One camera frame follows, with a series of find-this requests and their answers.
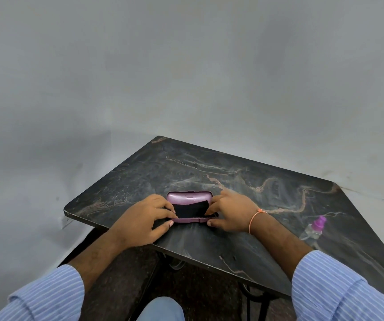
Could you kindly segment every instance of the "person's left hand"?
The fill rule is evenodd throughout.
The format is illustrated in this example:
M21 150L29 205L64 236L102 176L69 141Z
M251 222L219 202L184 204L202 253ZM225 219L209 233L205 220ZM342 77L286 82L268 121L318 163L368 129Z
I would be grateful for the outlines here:
M153 222L163 218L178 218L173 205L161 195L152 194L132 205L107 231L126 249L155 242L169 230L173 221L152 230Z

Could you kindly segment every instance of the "black marble table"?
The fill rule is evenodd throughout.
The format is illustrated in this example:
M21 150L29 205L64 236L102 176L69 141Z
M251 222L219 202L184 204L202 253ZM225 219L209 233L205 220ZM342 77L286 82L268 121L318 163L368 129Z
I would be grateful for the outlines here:
M384 293L384 244L335 183L158 136L72 200L66 216L109 228L147 195L222 188L247 195L296 235L327 217L318 249L338 259ZM253 287L291 295L291 283L249 234L205 223L175 224L154 248Z

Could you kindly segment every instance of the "small spray bottle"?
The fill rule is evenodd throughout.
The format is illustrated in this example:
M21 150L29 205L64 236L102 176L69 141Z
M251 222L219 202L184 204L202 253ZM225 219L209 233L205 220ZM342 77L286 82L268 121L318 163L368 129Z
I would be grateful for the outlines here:
M299 236L299 239L313 246L313 244L317 242L317 239L323 234L326 220L324 216L320 216L312 224L308 224L305 231Z

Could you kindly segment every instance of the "shirt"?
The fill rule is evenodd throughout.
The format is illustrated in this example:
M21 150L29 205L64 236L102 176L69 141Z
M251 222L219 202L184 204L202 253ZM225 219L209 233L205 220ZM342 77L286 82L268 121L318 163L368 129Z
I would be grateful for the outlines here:
M81 276L64 265L10 295L8 305L0 311L0 321L77 320L83 298ZM296 267L292 301L299 321L384 320L384 295L317 250Z

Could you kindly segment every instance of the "open pink case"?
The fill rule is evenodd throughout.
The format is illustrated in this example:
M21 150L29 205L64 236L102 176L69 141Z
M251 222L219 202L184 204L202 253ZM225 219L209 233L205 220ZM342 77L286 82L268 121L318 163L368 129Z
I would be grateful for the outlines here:
M211 204L213 194L211 191L170 191L167 194L167 200L173 205L190 205L208 201ZM206 217L189 217L172 219L175 223L206 223L212 218L216 218L217 213Z

